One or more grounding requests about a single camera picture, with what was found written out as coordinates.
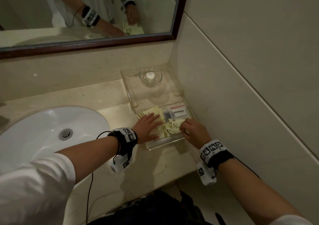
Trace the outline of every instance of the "beige countertop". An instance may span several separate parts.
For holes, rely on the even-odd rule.
[[[115,80],[3,102],[0,118],[10,121],[2,125],[0,131],[25,116],[58,106],[82,106],[96,110],[107,119],[111,129],[130,127],[137,121],[123,81]],[[133,150],[133,163],[124,172],[115,174],[108,163],[102,165],[94,172],[89,219],[195,171],[194,155],[188,149],[189,144],[185,140],[151,151],[145,145],[138,145]],[[86,179],[71,193],[63,224],[85,223],[90,182],[90,178]]]

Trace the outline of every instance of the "dark wooden mirror frame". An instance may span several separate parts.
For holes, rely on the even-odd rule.
[[[81,40],[63,43],[26,45],[0,49],[0,59],[19,58],[44,54],[64,53],[78,50],[116,47],[123,45],[153,43],[175,40],[181,24],[186,0],[176,0],[170,32],[107,39]]]

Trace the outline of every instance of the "acrylic tray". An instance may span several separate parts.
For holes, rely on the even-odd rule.
[[[193,117],[192,110],[183,98],[183,89],[170,66],[164,64],[152,68],[162,72],[163,78],[159,83],[146,84],[143,82],[139,76],[141,68],[121,71],[133,112],[138,114],[154,106],[159,106],[164,113],[171,106],[185,105],[188,117]],[[166,138],[147,142],[146,147],[152,150],[182,138],[184,136],[181,133],[172,134]]]

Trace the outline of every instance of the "bathroom mirror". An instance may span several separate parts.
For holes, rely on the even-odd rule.
[[[174,40],[186,0],[0,0],[0,59]]]

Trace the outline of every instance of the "white sink basin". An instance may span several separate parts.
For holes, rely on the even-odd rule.
[[[73,134],[62,141],[59,134],[65,129],[71,129]],[[94,140],[109,130],[110,126],[101,114],[82,107],[59,107],[35,113],[0,136],[0,175],[15,170],[22,163]]]

